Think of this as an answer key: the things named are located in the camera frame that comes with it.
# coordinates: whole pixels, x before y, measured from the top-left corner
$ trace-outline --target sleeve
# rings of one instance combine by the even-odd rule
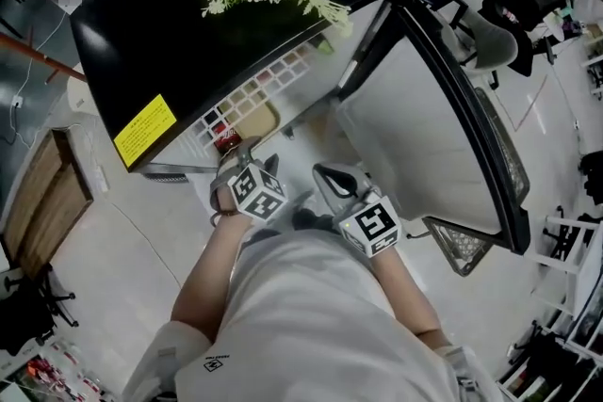
[[[452,368],[461,402],[503,402],[502,392],[473,350],[466,346],[442,346],[434,351]]]
[[[123,402],[144,402],[163,393],[175,393],[178,370],[203,355],[211,343],[198,330],[169,322],[155,336],[123,389]]]

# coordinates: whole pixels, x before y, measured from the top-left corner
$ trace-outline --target yellow warning label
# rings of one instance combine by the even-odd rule
[[[159,94],[115,138],[125,165],[130,167],[175,122],[176,118]]]

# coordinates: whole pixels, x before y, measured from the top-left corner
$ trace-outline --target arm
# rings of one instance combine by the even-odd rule
[[[416,286],[398,252],[385,249],[371,258],[371,263],[396,319],[432,350],[449,346],[437,313]]]
[[[222,209],[234,209],[226,189],[218,196]],[[174,303],[171,320],[190,325],[211,342],[216,340],[240,241],[251,222],[245,215],[220,218]]]

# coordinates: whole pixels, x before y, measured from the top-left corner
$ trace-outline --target white floor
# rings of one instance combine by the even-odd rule
[[[481,3],[465,1],[475,8]],[[580,214],[584,207],[598,213],[581,189],[577,166],[581,153],[603,149],[603,105],[590,95],[588,78],[579,66],[585,58],[582,40],[557,50],[554,68],[539,59],[530,79],[501,70],[496,92],[484,80],[475,80],[490,93],[530,177],[524,207],[530,212],[535,245],[540,243],[545,215],[558,204],[569,214],[578,209]],[[193,184],[161,185],[128,175],[102,123],[69,114],[61,101],[51,124],[73,122],[82,125],[72,128],[72,139],[95,202],[53,263],[64,287],[77,294],[68,308],[80,327],[65,330],[66,335],[81,347],[108,387],[118,392],[155,331],[168,320],[179,284],[201,253],[211,227]],[[289,185],[312,188],[309,168],[324,153],[310,130],[300,130],[294,141],[277,135],[264,150],[282,156]],[[95,163],[108,180],[106,193],[92,177]],[[412,230],[419,233],[422,227],[415,223]],[[451,339],[472,346],[493,374],[504,370],[508,345],[533,318],[545,314],[543,305],[530,297],[542,276],[539,269],[494,248],[464,279],[452,272],[430,238],[401,243],[399,249]]]

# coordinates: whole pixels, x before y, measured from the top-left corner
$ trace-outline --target white panel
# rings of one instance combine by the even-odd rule
[[[403,218],[433,216],[499,232],[492,197],[464,130],[407,39],[337,108],[337,118]]]

